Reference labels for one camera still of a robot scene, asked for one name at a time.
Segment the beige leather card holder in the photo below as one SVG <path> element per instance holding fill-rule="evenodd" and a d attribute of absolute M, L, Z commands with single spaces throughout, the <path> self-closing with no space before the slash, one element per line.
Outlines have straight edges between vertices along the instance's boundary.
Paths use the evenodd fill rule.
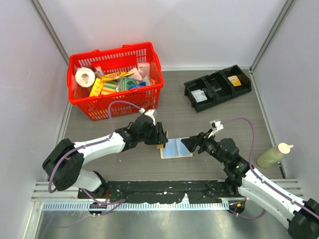
<path fill-rule="evenodd" d="M 182 138 L 169 139 L 165 147 L 160 149 L 161 159 L 193 157 L 181 140 Z"/>

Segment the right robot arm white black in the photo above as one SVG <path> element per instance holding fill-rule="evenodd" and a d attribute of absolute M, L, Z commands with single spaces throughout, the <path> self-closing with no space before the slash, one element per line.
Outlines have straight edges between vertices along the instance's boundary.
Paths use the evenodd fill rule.
<path fill-rule="evenodd" d="M 288 230 L 293 239 L 319 237 L 319 204 L 314 199 L 304 199 L 281 188 L 249 165 L 239 154 L 231 138 L 215 141 L 209 133 L 183 138 L 182 144 L 189 152 L 206 152 L 224 165 L 227 175 L 225 191 L 229 196 L 246 197 L 272 216 Z"/>

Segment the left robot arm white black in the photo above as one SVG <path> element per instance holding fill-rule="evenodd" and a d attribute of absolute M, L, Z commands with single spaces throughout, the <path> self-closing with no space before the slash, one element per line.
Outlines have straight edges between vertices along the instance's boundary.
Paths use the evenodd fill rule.
<path fill-rule="evenodd" d="M 51 183 L 50 192 L 77 187 L 93 198 L 102 198 L 108 190 L 106 180 L 97 171 L 86 171 L 83 166 L 103 156 L 135 148 L 140 142 L 146 145 L 166 144 L 168 139 L 161 122 L 148 115 L 139 116 L 127 127 L 86 142 L 73 143 L 61 140 L 42 164 Z"/>

